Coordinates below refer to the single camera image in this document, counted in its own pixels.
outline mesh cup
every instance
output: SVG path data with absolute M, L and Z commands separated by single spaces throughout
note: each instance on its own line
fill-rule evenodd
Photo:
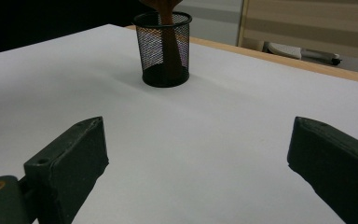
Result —
M 173 25 L 161 25 L 157 12 L 136 16 L 142 79 L 153 87 L 168 88 L 181 85 L 189 78 L 190 15 L 173 12 Z

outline white wall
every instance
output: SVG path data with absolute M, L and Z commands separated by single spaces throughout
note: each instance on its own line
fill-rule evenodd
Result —
M 190 35 L 237 44 L 242 0 L 184 0 L 174 10 L 192 16 Z

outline dark wall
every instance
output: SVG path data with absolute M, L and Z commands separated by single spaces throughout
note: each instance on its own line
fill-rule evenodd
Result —
M 150 10 L 138 0 L 0 1 L 0 51 L 105 24 L 131 25 Z

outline wooden table edge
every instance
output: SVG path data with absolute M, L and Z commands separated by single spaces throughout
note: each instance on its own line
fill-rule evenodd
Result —
M 126 28 L 135 30 L 134 25 L 127 26 Z M 252 49 L 244 49 L 244 48 L 231 46 L 228 44 L 217 43 L 217 42 L 214 42 L 211 40 L 200 39 L 200 38 L 196 38 L 196 37 L 192 37 L 192 36 L 190 37 L 190 42 L 193 44 L 199 44 L 199 45 L 214 48 L 214 49 L 221 49 L 221 50 L 225 50 L 225 51 L 238 53 L 241 55 L 273 62 L 273 63 L 280 63 L 283 65 L 300 68 L 300 69 L 304 69 L 304 70 L 311 71 L 311 72 L 316 72 L 316 73 L 320 73 L 320 74 L 324 74 L 324 75 L 328 75 L 328 76 L 332 76 L 332 77 L 345 78 L 348 80 L 353 80 L 353 81 L 358 82 L 358 72 L 353 72 L 350 70 L 345 70 L 345 69 L 336 68 L 336 67 L 330 67 L 327 65 L 322 65 L 322 64 L 317 64 L 317 63 L 304 62 L 304 61 L 300 61 L 297 59 L 286 58 L 286 57 L 268 54 L 268 53 L 264 53 L 264 52 L 260 52 L 260 51 L 256 51 L 256 50 L 252 50 Z

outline white table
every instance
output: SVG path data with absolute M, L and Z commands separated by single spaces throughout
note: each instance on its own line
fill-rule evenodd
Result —
M 141 79 L 106 25 L 0 53 L 0 175 L 103 116 L 110 164 L 74 223 L 342 223 L 288 166 L 295 116 L 358 138 L 358 82 L 190 45 L 190 80 Z

